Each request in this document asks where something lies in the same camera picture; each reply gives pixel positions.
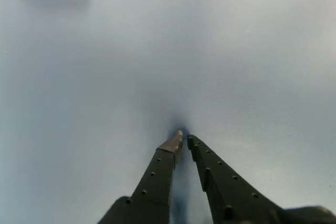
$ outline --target blurry surface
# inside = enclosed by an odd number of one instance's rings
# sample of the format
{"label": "blurry surface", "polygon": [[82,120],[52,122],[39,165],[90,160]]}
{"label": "blurry surface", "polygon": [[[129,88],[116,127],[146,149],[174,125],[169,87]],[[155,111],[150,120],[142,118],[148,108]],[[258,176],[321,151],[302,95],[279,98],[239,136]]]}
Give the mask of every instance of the blurry surface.
{"label": "blurry surface", "polygon": [[[282,207],[336,212],[334,0],[0,0],[0,223],[96,223],[187,127]],[[211,223],[196,165],[174,223]]]}

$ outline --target dark gray metal arm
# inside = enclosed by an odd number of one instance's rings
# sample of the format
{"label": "dark gray metal arm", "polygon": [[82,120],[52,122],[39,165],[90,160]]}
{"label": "dark gray metal arm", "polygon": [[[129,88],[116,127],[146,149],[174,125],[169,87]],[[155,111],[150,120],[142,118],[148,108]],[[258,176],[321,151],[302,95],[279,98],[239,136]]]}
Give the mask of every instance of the dark gray metal arm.
{"label": "dark gray metal arm", "polygon": [[156,149],[133,195],[118,199],[99,224],[169,223],[172,178],[182,137],[177,131]]}
{"label": "dark gray metal arm", "polygon": [[214,224],[334,224],[322,207],[284,210],[263,196],[229,167],[204,142],[188,136],[202,189],[207,193]]}

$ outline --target gray surface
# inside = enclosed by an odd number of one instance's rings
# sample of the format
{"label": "gray surface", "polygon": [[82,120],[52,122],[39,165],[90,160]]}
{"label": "gray surface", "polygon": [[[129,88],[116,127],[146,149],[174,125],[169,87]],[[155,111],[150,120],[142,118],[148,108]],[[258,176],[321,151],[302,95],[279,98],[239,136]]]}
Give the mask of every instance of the gray surface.
{"label": "gray surface", "polygon": [[[335,0],[0,0],[0,223],[96,223],[185,126],[336,211]],[[173,221],[211,215],[184,148]]]}

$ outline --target white background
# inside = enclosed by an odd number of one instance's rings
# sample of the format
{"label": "white background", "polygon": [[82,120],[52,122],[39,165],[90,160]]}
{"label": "white background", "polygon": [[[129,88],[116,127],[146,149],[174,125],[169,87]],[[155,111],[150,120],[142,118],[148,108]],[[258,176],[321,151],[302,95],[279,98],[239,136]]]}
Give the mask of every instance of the white background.
{"label": "white background", "polygon": [[[179,127],[336,211],[335,0],[0,0],[0,223],[96,223]],[[211,223],[186,146],[172,223]]]}

